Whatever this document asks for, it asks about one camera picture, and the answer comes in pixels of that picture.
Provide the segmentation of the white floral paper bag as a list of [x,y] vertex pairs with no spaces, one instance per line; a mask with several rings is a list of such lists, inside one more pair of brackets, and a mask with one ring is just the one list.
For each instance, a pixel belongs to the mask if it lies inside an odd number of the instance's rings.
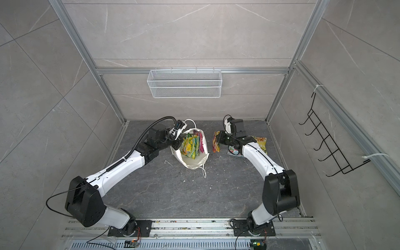
[[[174,151],[170,147],[173,156],[187,169],[195,170],[200,168],[203,177],[206,178],[205,163],[208,160],[209,152],[205,133],[199,129],[196,123],[191,119],[184,120],[187,127],[182,131],[180,136],[185,136],[184,141],[179,150]],[[199,152],[199,138],[194,135],[194,130],[199,130],[203,133],[204,153]]]

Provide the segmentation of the magenta snack packet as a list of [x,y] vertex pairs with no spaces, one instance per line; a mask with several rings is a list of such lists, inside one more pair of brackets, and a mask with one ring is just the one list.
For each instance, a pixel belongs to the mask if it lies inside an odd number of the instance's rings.
[[194,135],[197,135],[197,137],[199,138],[199,152],[204,153],[204,143],[203,143],[203,133],[199,130],[194,130],[193,132]]

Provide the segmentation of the teal mint candy packet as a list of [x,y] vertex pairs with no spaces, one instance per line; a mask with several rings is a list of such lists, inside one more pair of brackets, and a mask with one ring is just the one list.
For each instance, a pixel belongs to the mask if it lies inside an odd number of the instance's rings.
[[235,157],[242,157],[243,158],[243,155],[240,153],[240,151],[235,149],[233,146],[229,146],[228,155],[235,156]]

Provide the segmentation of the yellow green snack packet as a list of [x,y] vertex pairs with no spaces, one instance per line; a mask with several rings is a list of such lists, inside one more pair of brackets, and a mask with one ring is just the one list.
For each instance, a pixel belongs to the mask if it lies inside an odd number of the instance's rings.
[[259,145],[259,147],[262,149],[262,151],[267,154],[267,149],[266,149],[266,142],[267,142],[267,138],[263,138],[263,137],[257,137],[257,136],[253,136],[253,138],[256,140],[257,144]]

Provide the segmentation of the yellow orange snack packet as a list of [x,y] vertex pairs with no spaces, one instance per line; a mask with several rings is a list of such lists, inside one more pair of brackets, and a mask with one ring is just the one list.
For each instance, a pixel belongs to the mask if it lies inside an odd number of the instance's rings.
[[218,136],[220,135],[220,131],[216,131],[215,133],[214,133],[214,136],[213,136],[213,152],[214,153],[217,153],[217,152],[220,152],[220,145],[219,145],[219,141],[218,141]]

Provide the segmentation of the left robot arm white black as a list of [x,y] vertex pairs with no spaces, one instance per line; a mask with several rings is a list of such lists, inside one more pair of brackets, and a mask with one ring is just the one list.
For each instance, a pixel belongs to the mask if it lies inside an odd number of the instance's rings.
[[148,135],[120,160],[86,178],[71,180],[65,209],[84,227],[104,224],[118,229],[124,236],[136,231],[135,217],[124,209],[105,205],[103,197],[118,182],[145,166],[168,147],[179,149],[183,141],[182,129],[168,129],[158,124],[148,130]]

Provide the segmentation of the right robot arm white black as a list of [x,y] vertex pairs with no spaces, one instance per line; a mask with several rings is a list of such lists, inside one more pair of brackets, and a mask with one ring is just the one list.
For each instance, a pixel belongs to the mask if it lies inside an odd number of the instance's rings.
[[249,234],[259,235],[282,213],[300,206],[297,175],[274,162],[255,137],[246,134],[243,120],[226,115],[223,126],[224,129],[215,136],[216,143],[237,150],[253,164],[264,180],[262,203],[249,213],[245,226]]

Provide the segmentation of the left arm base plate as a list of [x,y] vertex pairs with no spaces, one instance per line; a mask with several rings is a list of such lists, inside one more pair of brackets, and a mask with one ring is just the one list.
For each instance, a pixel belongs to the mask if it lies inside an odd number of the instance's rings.
[[130,221],[127,225],[122,229],[117,229],[115,227],[111,227],[108,231],[107,236],[115,236],[115,237],[149,237],[151,228],[152,228],[152,220],[135,220]]

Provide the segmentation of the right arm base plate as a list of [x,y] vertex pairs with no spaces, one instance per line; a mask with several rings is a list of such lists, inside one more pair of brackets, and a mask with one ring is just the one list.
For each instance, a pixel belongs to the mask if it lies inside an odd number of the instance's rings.
[[263,225],[256,225],[249,218],[246,220],[230,219],[229,225],[235,236],[276,236],[272,221]]

